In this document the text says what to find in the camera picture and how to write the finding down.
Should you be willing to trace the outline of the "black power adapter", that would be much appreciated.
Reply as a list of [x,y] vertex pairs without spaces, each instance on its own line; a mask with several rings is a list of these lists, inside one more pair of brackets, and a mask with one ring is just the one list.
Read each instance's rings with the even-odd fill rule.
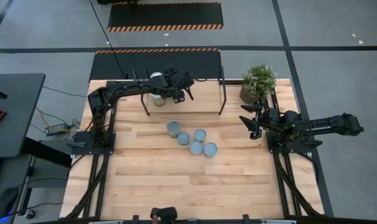
[[46,136],[54,136],[54,135],[64,134],[64,133],[69,133],[69,132],[70,130],[68,128],[68,125],[66,125],[65,123],[48,126],[45,128]]

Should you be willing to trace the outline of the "black hazard-striped floor mat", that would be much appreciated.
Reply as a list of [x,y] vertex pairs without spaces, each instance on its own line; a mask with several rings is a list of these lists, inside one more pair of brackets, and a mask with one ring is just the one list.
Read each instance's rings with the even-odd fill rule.
[[109,32],[216,30],[224,26],[219,2],[117,2]]
[[93,60],[90,80],[147,78],[163,68],[174,66],[177,71],[188,71],[196,78],[216,79],[222,70],[218,48],[151,48],[100,50]]

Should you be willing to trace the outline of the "black desk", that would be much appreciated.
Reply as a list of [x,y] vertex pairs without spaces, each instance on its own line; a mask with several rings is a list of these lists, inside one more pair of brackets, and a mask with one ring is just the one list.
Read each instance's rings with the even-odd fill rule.
[[0,100],[6,112],[0,121],[0,158],[21,153],[44,81],[43,73],[0,74],[0,91],[7,95]]

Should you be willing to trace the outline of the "tall green orange can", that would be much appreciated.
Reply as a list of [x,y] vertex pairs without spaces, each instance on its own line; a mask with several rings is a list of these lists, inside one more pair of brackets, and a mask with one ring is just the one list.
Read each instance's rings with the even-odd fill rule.
[[157,107],[161,107],[165,105],[165,99],[163,99],[160,95],[151,95],[153,104]]

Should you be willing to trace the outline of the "short teal tuna can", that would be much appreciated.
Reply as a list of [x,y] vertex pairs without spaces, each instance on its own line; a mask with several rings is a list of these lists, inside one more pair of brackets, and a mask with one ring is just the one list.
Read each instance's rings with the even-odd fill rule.
[[177,137],[178,143],[181,146],[186,146],[190,144],[190,135],[188,133],[180,133]]

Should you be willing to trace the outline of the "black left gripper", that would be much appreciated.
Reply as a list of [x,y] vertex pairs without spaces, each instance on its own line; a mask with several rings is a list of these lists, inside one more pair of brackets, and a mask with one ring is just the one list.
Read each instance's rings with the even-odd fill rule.
[[[175,75],[168,76],[170,84],[170,90],[168,95],[174,95],[180,90],[185,90],[190,99],[194,100],[190,87],[194,84],[194,79],[189,72],[177,73]],[[174,103],[181,103],[185,101],[185,95],[174,95],[172,97]]]

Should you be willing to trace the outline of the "green peas can pink label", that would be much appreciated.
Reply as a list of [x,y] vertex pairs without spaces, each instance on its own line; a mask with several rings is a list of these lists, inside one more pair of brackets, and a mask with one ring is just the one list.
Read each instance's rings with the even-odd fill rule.
[[203,152],[203,144],[200,141],[193,141],[190,144],[190,152],[191,154],[197,156]]

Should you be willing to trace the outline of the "black computer mouse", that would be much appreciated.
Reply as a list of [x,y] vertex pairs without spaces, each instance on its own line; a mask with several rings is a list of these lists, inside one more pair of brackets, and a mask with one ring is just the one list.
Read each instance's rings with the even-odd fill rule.
[[0,194],[0,217],[4,217],[12,210],[19,194],[17,187],[7,188]]

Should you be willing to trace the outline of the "black desk foot bar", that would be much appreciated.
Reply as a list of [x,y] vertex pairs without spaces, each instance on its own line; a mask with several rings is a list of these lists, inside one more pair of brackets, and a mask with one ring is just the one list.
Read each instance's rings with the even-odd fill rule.
[[22,153],[30,154],[46,161],[71,168],[72,158],[70,155],[28,137],[24,140]]

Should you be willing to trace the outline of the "diced tomatoes can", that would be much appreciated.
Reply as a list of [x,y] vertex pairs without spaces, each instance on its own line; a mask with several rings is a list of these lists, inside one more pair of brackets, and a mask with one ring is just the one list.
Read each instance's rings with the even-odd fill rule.
[[196,129],[193,136],[195,141],[204,142],[206,140],[207,133],[204,129]]

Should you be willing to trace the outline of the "potted plant in ribbed pot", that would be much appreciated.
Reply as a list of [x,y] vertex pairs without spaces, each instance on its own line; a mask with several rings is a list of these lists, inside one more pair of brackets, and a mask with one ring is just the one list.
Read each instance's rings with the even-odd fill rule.
[[243,74],[240,98],[247,105],[253,105],[261,98],[267,98],[276,85],[276,74],[266,64],[253,65]]

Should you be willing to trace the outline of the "wooden shelf with black frame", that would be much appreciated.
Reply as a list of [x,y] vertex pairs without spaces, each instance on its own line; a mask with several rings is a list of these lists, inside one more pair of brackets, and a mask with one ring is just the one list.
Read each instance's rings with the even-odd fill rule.
[[222,114],[226,103],[226,80],[224,69],[221,67],[217,79],[196,82],[190,87],[193,100],[185,93],[184,102],[175,104],[166,99],[163,106],[155,106],[149,94],[141,95],[141,104],[149,116],[153,113],[217,113]]

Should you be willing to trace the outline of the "tall white mixed vegetables can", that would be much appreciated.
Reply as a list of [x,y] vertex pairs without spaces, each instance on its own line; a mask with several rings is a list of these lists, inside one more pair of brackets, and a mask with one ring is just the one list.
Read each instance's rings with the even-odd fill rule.
[[213,158],[217,154],[217,151],[217,145],[212,142],[207,143],[203,148],[204,155],[208,159]]

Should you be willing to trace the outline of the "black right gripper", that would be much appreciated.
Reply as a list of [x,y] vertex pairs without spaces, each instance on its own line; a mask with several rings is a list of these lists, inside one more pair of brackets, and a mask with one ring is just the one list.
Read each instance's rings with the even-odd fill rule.
[[250,139],[259,139],[262,136],[262,131],[259,127],[274,131],[276,133],[282,133],[283,128],[279,123],[279,112],[275,108],[270,108],[268,100],[261,98],[258,101],[259,104],[255,105],[241,105],[241,108],[249,113],[257,113],[258,121],[255,119],[248,119],[244,116],[239,116],[239,119],[244,123],[250,132]]

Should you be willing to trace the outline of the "tall blue-yellow peas can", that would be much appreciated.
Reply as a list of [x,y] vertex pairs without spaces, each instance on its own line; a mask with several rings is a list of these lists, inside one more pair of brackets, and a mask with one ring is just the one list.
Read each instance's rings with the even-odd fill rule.
[[176,139],[178,138],[178,135],[180,134],[180,124],[177,120],[171,120],[167,123],[167,132],[168,135]]

